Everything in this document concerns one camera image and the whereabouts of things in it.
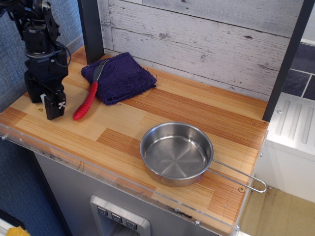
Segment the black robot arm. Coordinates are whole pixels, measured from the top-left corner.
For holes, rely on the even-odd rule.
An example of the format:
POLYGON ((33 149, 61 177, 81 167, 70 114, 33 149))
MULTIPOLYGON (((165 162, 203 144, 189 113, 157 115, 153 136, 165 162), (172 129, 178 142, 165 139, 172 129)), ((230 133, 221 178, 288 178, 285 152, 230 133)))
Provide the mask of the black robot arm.
POLYGON ((69 49, 58 42, 60 26, 47 0, 2 0, 1 11, 15 22, 25 44, 24 74, 32 103, 42 102, 48 120, 64 115, 66 95, 62 85, 71 61, 69 49))

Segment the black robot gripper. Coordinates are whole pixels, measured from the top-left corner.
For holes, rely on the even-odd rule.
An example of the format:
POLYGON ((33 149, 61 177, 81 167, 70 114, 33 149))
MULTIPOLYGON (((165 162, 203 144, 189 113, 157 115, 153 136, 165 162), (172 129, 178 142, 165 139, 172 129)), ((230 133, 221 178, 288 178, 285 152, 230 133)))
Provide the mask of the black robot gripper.
POLYGON ((66 95, 62 80, 68 75, 67 49, 54 48, 49 54, 29 56, 25 61, 24 74, 28 94, 32 103, 42 102, 46 116, 53 120, 64 115, 66 95))

